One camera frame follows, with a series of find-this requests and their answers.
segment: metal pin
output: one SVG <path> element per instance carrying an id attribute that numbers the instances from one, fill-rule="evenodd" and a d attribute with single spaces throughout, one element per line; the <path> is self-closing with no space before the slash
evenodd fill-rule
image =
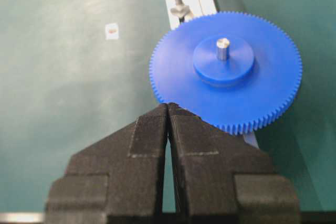
<path id="1" fill-rule="evenodd" d="M 227 38 L 217 40 L 217 58 L 219 60 L 227 60 L 229 58 L 230 41 Z"/>

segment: blue plastic gear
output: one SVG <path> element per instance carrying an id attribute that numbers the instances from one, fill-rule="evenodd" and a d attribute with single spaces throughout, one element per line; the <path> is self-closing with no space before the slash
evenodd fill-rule
<path id="1" fill-rule="evenodd" d="M 216 57 L 227 38 L 229 58 Z M 279 118 L 302 77 L 299 51 L 271 22 L 223 12 L 182 23 L 156 46 L 149 76 L 157 100 L 175 102 L 230 134 L 249 133 Z"/>

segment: green table surface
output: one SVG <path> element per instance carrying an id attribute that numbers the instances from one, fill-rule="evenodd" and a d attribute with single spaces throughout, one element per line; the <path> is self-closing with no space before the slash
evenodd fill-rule
<path id="1" fill-rule="evenodd" d="M 297 44 L 293 106 L 258 131 L 304 211 L 336 210 L 336 0 L 216 0 Z M 42 211 L 71 154 L 156 106 L 148 63 L 170 30 L 164 0 L 0 0 L 0 211 Z M 105 24 L 120 38 L 106 40 Z M 169 146 L 164 211 L 174 211 Z"/>

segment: gear teeth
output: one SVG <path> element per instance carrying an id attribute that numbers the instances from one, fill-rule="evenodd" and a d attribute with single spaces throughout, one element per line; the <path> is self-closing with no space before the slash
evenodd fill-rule
<path id="1" fill-rule="evenodd" d="M 178 27 L 174 28 L 173 30 L 170 30 L 168 33 L 166 33 L 158 42 L 158 44 L 156 45 L 156 47 L 153 50 L 153 54 L 151 56 L 150 62 L 149 62 L 149 79 L 150 79 L 150 83 L 152 86 L 152 90 L 154 93 L 155 98 L 157 99 L 157 101 L 159 103 L 164 102 L 164 99 L 162 98 L 162 96 L 159 94 L 159 91 L 156 87 L 155 81 L 154 81 L 154 73 L 153 73 L 153 64 L 154 64 L 154 57 L 156 55 L 157 49 L 160 46 L 160 44 L 165 40 L 165 38 L 172 33 L 173 31 L 179 29 L 180 27 L 183 27 L 185 25 L 187 25 L 189 22 L 195 20 L 195 19 L 209 19 L 212 16 L 218 15 L 218 14 L 234 14 L 234 15 L 245 15 L 251 18 L 255 18 L 255 19 L 259 19 L 262 20 L 264 22 L 269 23 L 272 27 L 274 27 L 275 29 L 279 30 L 282 32 L 282 34 L 286 37 L 287 40 L 290 41 L 291 45 L 293 46 L 296 55 L 297 55 L 297 59 L 298 59 L 298 64 L 299 64 L 299 75 L 298 75 L 298 79 L 296 81 L 296 84 L 293 88 L 293 90 L 290 92 L 289 97 L 285 99 L 285 101 L 283 103 L 281 103 L 281 105 L 277 108 L 275 108 L 273 111 L 267 113 L 265 116 L 263 116 L 262 118 L 258 118 L 255 120 L 252 120 L 250 122 L 243 122 L 243 123 L 237 123 L 237 124 L 228 124 L 228 125 L 215 125 L 217 128 L 228 132 L 230 134 L 243 134 L 243 133 L 249 133 L 252 132 L 253 130 L 257 130 L 260 129 L 270 123 L 272 123 L 273 121 L 275 121 L 276 119 L 278 119 L 288 108 L 289 106 L 293 103 L 293 100 L 296 97 L 296 94 L 300 88 L 300 84 L 301 84 L 301 80 L 302 80 L 302 72 L 303 72 L 303 66 L 302 66 L 302 60 L 300 57 L 300 51 L 297 48 L 297 46 L 295 45 L 294 41 L 290 38 L 290 36 L 283 31 L 280 27 L 278 27 L 276 24 L 270 22 L 269 20 L 259 17 L 257 15 L 254 14 L 250 14 L 250 13 L 243 13 L 243 12 L 236 12 L 236 11 L 227 11 L 227 12 L 218 12 L 217 14 L 210 14 L 210 15 L 205 15 L 205 16 L 201 16 L 201 17 L 195 17 L 191 20 L 188 20 L 187 22 L 181 23 Z"/>

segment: small white label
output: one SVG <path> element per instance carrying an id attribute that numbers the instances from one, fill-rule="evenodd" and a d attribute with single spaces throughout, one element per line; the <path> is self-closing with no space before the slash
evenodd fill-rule
<path id="1" fill-rule="evenodd" d="M 106 39 L 119 39 L 119 28 L 117 23 L 105 25 Z"/>

